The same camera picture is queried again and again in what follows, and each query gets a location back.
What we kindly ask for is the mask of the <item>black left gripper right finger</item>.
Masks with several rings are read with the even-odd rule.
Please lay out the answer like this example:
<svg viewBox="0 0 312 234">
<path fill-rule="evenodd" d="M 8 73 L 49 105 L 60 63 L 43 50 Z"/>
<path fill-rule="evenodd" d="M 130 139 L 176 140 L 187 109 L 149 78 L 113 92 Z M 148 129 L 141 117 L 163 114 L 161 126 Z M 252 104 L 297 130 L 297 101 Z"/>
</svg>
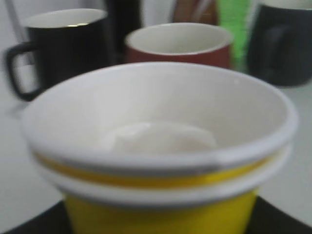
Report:
<svg viewBox="0 0 312 234">
<path fill-rule="evenodd" d="M 250 234 L 311 234 L 312 228 L 258 197 L 249 222 Z"/>
</svg>

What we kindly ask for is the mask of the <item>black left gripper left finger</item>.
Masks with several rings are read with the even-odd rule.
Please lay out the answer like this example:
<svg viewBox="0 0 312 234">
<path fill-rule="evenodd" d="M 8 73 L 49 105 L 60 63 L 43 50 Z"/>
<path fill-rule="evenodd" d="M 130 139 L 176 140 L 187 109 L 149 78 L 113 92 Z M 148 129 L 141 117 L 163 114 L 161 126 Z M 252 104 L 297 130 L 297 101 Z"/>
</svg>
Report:
<svg viewBox="0 0 312 234">
<path fill-rule="evenodd" d="M 7 234 L 72 234 L 64 202 L 9 230 Z"/>
</svg>

